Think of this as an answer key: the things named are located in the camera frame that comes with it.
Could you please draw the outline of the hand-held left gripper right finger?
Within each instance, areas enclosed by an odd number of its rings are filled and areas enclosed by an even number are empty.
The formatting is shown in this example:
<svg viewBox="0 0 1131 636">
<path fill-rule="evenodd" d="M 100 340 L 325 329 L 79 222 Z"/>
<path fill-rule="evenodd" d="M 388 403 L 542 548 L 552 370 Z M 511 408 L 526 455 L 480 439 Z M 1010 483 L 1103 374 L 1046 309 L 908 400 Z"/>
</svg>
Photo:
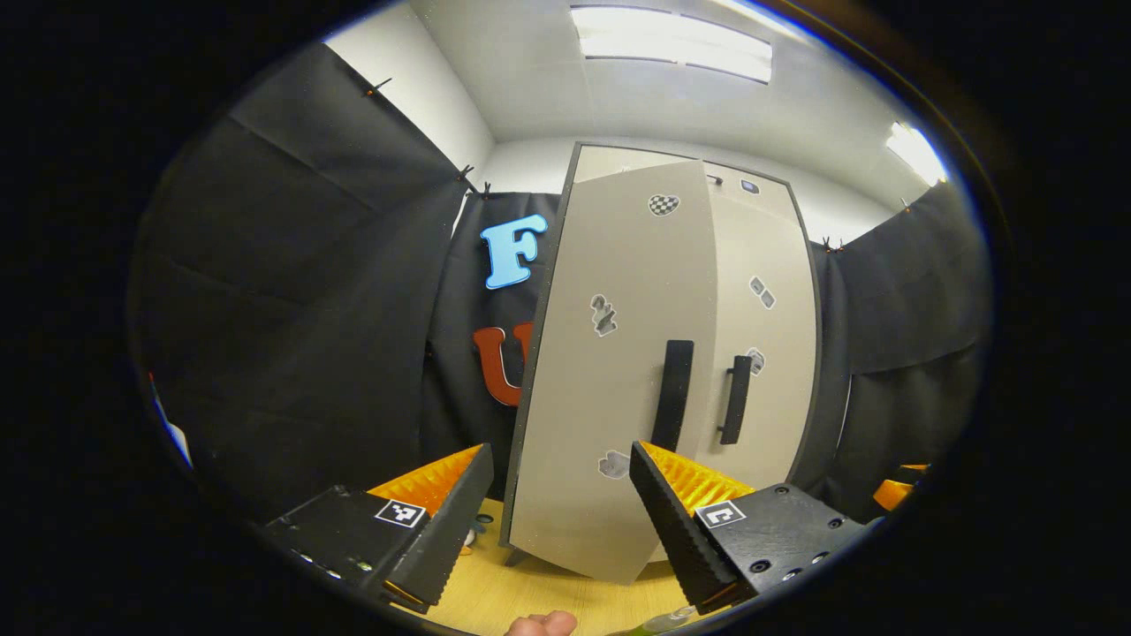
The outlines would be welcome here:
<svg viewBox="0 0 1131 636">
<path fill-rule="evenodd" d="M 751 488 L 638 440 L 629 476 L 687 603 L 702 614 L 795 587 L 871 533 L 803 488 Z"/>
</svg>

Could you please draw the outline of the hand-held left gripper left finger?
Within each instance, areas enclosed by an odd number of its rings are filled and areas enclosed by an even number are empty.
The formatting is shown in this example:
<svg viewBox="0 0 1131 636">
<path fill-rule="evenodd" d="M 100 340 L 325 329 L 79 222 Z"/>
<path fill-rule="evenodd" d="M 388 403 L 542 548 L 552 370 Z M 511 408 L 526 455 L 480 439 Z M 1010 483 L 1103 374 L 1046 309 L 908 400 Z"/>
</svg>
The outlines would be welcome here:
<svg viewBox="0 0 1131 636">
<path fill-rule="evenodd" d="M 327 488 L 262 531 L 351 596 L 428 613 L 440 603 L 493 479 L 492 447 L 481 442 L 373 488 Z"/>
</svg>

